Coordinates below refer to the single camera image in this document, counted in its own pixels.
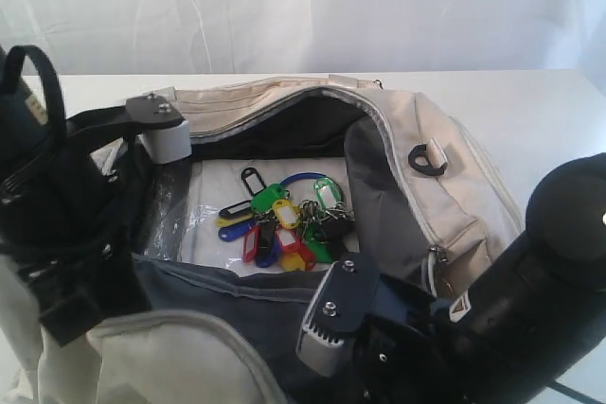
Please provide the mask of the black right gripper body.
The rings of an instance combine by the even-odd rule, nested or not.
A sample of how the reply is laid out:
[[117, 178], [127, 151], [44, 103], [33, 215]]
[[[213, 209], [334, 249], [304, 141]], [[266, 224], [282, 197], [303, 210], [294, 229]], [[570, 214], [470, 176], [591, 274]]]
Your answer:
[[442, 350], [436, 299], [399, 280], [379, 280], [373, 304], [334, 385], [335, 403], [466, 403], [455, 362]]

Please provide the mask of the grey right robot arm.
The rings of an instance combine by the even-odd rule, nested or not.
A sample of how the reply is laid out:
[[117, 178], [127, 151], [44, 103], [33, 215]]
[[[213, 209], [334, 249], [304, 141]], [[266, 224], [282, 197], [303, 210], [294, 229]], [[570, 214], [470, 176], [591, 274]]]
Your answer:
[[453, 301], [382, 275], [337, 270], [329, 333], [353, 343], [374, 403], [526, 403], [605, 336], [605, 157], [565, 163], [536, 186], [526, 227]]

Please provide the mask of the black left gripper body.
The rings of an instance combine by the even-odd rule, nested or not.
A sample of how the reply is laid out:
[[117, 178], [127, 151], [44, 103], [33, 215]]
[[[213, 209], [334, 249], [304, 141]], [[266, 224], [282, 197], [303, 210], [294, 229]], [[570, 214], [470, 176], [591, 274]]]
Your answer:
[[119, 146], [105, 175], [65, 149], [15, 193], [1, 193], [1, 253], [17, 265], [38, 307], [34, 319], [67, 345], [106, 319], [150, 309], [133, 246], [151, 160]]

